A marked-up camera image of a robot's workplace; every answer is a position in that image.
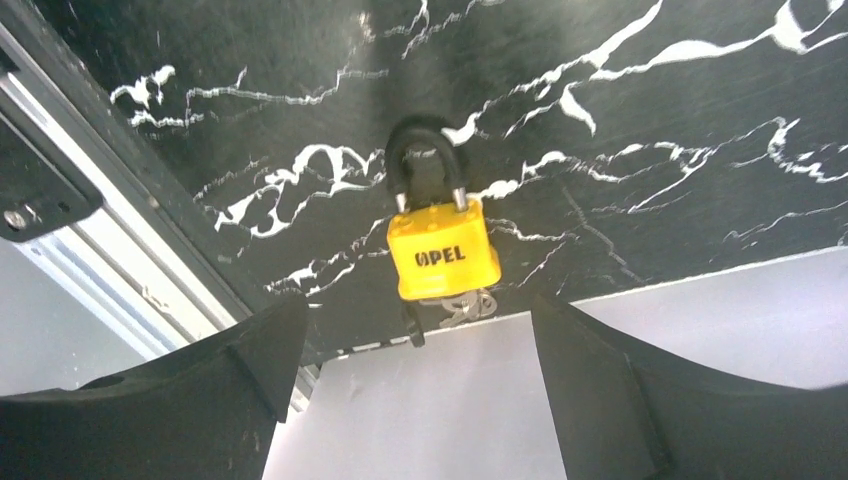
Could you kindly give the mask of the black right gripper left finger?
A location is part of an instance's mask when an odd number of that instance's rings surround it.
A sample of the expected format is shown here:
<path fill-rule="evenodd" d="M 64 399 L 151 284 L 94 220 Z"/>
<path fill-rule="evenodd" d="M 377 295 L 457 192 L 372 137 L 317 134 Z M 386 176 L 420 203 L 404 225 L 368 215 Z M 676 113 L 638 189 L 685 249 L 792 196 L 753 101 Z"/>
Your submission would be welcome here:
<path fill-rule="evenodd" d="M 5 479 L 259 479 L 308 328 L 300 296 L 75 390 L 1 400 Z"/>

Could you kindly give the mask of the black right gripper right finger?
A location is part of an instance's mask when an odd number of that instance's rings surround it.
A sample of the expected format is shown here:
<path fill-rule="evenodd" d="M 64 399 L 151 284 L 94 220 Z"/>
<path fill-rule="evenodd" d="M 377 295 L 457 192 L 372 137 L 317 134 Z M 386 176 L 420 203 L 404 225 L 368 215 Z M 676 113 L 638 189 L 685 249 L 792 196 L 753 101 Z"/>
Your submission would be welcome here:
<path fill-rule="evenodd" d="M 843 479 L 847 388 L 723 372 L 538 296 L 532 327 L 570 479 Z"/>

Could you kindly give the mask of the yellow padlock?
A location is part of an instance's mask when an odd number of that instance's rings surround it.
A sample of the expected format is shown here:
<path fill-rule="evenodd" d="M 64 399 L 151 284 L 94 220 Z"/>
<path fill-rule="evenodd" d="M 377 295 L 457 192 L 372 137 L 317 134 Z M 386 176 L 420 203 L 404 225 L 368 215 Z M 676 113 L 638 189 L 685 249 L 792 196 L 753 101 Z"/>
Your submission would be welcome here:
<path fill-rule="evenodd" d="M 408 302 L 488 288 L 502 277 L 483 204 L 467 194 L 465 155 L 443 133 L 446 127 L 439 117 L 407 117 L 393 128 L 384 151 L 386 186 L 398 210 L 389 223 L 387 243 L 399 297 Z M 406 154 L 416 145 L 429 147 L 441 161 L 449 203 L 412 207 L 413 169 Z"/>

